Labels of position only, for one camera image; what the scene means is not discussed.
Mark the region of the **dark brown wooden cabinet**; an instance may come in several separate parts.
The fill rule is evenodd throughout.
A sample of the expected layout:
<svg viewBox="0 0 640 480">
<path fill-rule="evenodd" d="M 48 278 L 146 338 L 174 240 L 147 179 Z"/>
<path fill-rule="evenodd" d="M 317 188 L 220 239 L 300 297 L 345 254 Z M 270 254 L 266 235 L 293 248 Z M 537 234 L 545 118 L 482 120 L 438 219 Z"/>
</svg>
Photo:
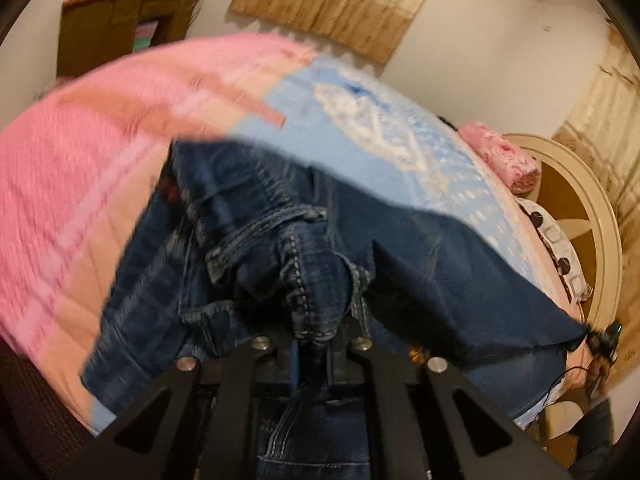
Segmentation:
<svg viewBox="0 0 640 480">
<path fill-rule="evenodd" d="M 153 47 L 186 38 L 200 0 L 68 0 L 61 9 L 55 75 L 78 77 L 134 52 L 142 25 Z"/>
</svg>

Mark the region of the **white black patterned pillow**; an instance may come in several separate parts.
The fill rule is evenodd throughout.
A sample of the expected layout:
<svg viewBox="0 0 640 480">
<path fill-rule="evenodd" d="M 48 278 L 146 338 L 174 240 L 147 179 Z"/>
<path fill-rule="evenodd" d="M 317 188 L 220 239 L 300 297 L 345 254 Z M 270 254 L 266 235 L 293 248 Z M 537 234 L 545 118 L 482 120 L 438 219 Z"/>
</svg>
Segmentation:
<svg viewBox="0 0 640 480">
<path fill-rule="evenodd" d="M 555 269 L 559 273 L 571 304 L 583 304 L 591 298 L 588 284 L 577 252 L 565 232 L 552 215 L 532 200 L 518 198 L 521 210 L 527 214 L 541 241 L 546 246 Z"/>
</svg>

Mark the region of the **pink floral pillow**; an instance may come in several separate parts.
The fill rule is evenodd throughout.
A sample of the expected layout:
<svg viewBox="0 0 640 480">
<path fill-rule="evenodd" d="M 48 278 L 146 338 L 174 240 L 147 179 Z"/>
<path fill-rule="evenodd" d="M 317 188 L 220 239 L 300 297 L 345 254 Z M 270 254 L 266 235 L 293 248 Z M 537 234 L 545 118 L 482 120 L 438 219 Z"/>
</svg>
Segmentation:
<svg viewBox="0 0 640 480">
<path fill-rule="evenodd" d="M 540 167 L 526 151 L 481 122 L 468 122 L 458 129 L 458 135 L 512 194 L 525 195 L 533 191 Z"/>
</svg>

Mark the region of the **cream round wooden headboard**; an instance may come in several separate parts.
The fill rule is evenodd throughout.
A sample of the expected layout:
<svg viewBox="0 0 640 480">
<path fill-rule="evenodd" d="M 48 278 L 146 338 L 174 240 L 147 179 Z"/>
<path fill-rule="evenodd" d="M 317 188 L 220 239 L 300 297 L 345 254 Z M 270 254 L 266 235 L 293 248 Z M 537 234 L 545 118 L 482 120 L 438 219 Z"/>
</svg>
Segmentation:
<svg viewBox="0 0 640 480">
<path fill-rule="evenodd" d="M 527 195 L 543 206 L 573 244 L 592 295 L 588 323 L 604 330 L 613 323 L 623 283 L 623 251 L 613 207 L 601 183 L 574 152 L 542 136 L 506 136 L 539 162 L 536 188 Z"/>
</svg>

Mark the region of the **pink and blue bedspread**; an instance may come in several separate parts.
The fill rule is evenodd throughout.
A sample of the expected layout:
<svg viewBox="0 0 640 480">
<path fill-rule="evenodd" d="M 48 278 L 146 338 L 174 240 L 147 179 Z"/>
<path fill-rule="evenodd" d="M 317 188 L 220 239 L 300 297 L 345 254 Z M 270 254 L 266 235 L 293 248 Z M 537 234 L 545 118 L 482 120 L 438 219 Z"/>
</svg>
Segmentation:
<svg viewBox="0 0 640 480">
<path fill-rule="evenodd" d="M 582 319 L 515 197 L 428 110 L 281 36 L 180 41 L 72 80 L 1 133 L 1 335 L 93 434 L 112 415 L 81 367 L 169 140 L 187 132 L 265 144 L 383 200 L 450 214 Z"/>
</svg>

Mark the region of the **dark blue denim jeans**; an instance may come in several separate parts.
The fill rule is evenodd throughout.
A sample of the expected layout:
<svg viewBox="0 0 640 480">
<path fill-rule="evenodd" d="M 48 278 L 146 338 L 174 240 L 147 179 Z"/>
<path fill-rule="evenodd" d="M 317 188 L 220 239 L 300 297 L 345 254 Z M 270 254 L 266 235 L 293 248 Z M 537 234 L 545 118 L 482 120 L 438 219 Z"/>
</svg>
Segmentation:
<svg viewBox="0 0 640 480">
<path fill-rule="evenodd" d="M 400 356 L 441 356 L 512 417 L 546 395 L 586 333 L 455 218 L 257 146 L 178 141 L 81 380 L 119 413 L 183 356 L 290 337 L 290 391 L 259 405 L 258 477 L 370 479 L 380 467 L 362 400 L 330 390 L 329 346 L 347 320 Z"/>
</svg>

